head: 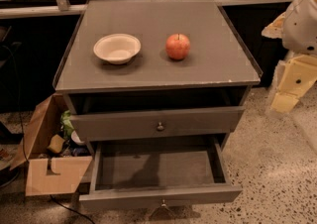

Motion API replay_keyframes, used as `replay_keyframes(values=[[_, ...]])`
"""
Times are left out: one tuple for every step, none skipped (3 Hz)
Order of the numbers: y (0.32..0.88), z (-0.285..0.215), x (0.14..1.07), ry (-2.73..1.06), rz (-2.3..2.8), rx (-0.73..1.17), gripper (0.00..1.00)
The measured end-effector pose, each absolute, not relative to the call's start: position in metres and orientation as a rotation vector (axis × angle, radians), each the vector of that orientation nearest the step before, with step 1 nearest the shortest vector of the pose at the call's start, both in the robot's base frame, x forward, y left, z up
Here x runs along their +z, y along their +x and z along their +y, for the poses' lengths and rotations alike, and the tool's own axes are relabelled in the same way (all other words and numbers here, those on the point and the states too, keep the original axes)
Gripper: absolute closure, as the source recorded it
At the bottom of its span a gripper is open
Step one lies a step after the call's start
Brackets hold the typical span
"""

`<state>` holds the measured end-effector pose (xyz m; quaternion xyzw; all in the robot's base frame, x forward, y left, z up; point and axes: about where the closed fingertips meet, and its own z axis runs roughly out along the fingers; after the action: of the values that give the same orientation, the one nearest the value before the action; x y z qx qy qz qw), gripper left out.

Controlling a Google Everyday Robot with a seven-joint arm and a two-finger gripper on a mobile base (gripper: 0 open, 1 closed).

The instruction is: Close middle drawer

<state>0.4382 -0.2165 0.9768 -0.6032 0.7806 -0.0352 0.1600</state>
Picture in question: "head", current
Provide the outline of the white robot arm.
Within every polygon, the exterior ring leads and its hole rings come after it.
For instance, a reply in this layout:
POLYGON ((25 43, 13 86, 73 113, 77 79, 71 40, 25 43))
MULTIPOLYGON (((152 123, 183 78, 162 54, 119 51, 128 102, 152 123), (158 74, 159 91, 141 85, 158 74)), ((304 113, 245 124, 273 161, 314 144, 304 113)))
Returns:
POLYGON ((286 11, 262 30, 281 39, 294 57, 284 64, 271 109, 290 112, 317 81, 317 0, 293 0, 286 11))

